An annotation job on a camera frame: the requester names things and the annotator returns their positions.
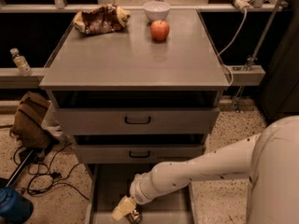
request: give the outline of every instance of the bowl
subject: bowl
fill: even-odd
[[[170,10],[170,5],[165,2],[153,1],[143,5],[145,15],[150,21],[164,20]]]

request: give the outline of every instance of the blue container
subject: blue container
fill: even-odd
[[[21,196],[12,185],[0,189],[0,217],[11,223],[23,223],[33,210],[33,204]]]

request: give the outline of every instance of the speckled floor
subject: speckled floor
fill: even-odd
[[[242,100],[240,108],[241,112],[237,113],[231,105],[231,100],[221,100],[221,112],[209,136],[206,152],[259,133],[266,127],[263,114],[252,100]],[[4,107],[2,109],[0,107],[1,110],[4,110],[2,113],[7,113]],[[0,114],[0,126],[12,124],[13,120],[13,114]],[[14,163],[13,155],[18,146],[9,136],[8,128],[0,129],[0,177],[9,178],[15,170],[17,165]],[[49,165],[53,155],[63,147],[63,145],[55,146],[47,155],[45,163]],[[51,170],[66,177],[77,163],[72,148],[67,147],[57,154]],[[33,165],[30,172],[36,171],[37,165]],[[28,167],[26,167],[16,183],[16,191],[23,192],[23,196],[34,204],[34,212],[25,222],[26,224],[84,223],[88,201],[75,189],[66,185],[57,185],[46,194],[32,197],[26,192],[32,177],[28,174]],[[45,188],[50,182],[46,176],[38,179],[33,184],[35,189]],[[74,169],[65,182],[89,197],[91,179],[82,164]],[[192,187],[198,224],[245,223],[247,180],[193,182]],[[0,224],[4,223],[6,222],[0,217]]]

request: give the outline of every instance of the clear bottle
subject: clear bottle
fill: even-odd
[[[32,75],[32,70],[26,61],[26,58],[20,54],[18,49],[11,49],[12,61],[17,65],[22,76]]]

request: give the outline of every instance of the drawer handle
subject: drawer handle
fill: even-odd
[[[150,151],[148,151],[145,155],[133,155],[132,151],[129,151],[129,156],[132,159],[146,159],[150,156]]]
[[[125,117],[124,118],[124,122],[126,124],[149,124],[151,122],[151,117],[148,116],[147,118],[129,118],[129,117]]]

